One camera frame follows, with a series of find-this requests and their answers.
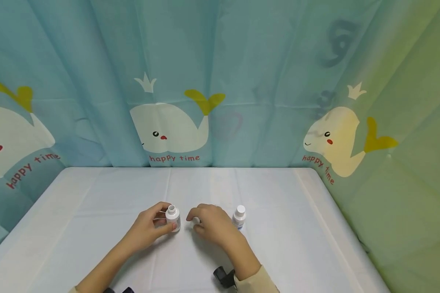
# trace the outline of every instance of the small bottle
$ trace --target small bottle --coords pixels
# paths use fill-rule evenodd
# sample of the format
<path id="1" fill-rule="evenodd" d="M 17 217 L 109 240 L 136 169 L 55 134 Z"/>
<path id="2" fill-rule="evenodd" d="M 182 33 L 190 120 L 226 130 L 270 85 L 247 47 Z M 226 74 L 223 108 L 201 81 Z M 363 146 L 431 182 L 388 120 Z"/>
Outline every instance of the small bottle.
<path id="1" fill-rule="evenodd" d="M 236 207 L 235 213 L 233 213 L 231 220 L 233 225 L 235 225 L 238 230 L 243 228 L 244 221 L 246 220 L 246 208 L 242 205 Z"/>
<path id="2" fill-rule="evenodd" d="M 167 223 L 176 223 L 176 229 L 173 230 L 173 233 L 179 231 L 181 228 L 181 215 L 178 208 L 175 207 L 174 204 L 171 204 L 165 215 Z"/>

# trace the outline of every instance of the white bottle cap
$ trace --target white bottle cap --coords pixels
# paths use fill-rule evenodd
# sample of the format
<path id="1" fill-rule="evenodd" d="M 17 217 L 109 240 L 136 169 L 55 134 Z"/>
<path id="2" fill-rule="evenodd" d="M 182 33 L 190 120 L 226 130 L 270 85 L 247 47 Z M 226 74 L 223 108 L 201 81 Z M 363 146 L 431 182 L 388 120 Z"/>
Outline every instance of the white bottle cap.
<path id="1" fill-rule="evenodd" d="M 174 204 L 170 204 L 166 212 L 170 215 L 174 215 L 176 213 L 176 207 L 174 206 Z"/>
<path id="2" fill-rule="evenodd" d="M 245 212 L 246 212 L 246 208 L 240 204 L 238 207 L 236 207 L 235 215 L 237 217 L 242 217 L 244 216 Z"/>

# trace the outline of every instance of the whale illustration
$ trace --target whale illustration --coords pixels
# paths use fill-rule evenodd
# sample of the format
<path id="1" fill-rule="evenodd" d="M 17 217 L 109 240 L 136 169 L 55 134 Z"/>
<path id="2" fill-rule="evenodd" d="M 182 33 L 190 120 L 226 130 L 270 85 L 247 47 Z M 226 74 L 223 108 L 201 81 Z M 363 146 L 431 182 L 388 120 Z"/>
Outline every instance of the whale illustration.
<path id="1" fill-rule="evenodd" d="M 144 104 L 130 110 L 146 151 L 182 153 L 195 151 L 205 145 L 209 137 L 208 114 L 223 101 L 225 94 L 217 93 L 209 99 L 197 90 L 186 90 L 184 94 L 193 99 L 204 114 L 199 127 L 188 114 L 171 104 Z"/>
<path id="2" fill-rule="evenodd" d="M 359 118 L 354 111 L 346 107 L 336 107 L 313 123 L 303 140 L 303 146 L 307 151 L 325 157 L 338 176 L 348 177 L 357 169 L 367 153 L 398 145 L 398 142 L 389 136 L 377 138 L 376 121 L 368 117 L 364 150 L 352 155 L 359 124 Z"/>
<path id="3" fill-rule="evenodd" d="M 49 148 L 55 140 L 44 124 L 32 113 L 32 89 L 20 87 L 17 95 L 0 83 L 6 93 L 31 115 L 32 124 L 14 111 L 0 107 L 0 178 L 16 163 L 39 149 Z"/>

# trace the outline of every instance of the printed fabric backdrop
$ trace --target printed fabric backdrop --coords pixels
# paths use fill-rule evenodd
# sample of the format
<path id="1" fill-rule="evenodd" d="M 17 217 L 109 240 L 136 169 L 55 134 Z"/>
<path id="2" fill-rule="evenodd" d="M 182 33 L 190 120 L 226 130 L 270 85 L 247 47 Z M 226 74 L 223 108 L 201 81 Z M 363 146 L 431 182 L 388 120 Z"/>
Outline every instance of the printed fabric backdrop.
<path id="1" fill-rule="evenodd" d="M 0 0 L 0 243 L 67 166 L 312 167 L 440 292 L 440 0 Z"/>

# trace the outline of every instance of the white tablecloth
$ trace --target white tablecloth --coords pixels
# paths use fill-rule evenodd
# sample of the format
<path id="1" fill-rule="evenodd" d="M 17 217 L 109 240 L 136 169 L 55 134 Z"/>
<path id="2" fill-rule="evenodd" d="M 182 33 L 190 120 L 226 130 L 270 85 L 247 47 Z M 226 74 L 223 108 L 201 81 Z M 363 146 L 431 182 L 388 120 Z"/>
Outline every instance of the white tablecloth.
<path id="1" fill-rule="evenodd" d="M 181 231 L 134 256 L 116 292 L 221 291 L 212 272 L 231 264 L 184 221 L 199 203 L 246 207 L 242 232 L 282 293 L 389 292 L 308 168 L 67 168 L 0 245 L 0 292 L 65 293 L 158 201 Z"/>

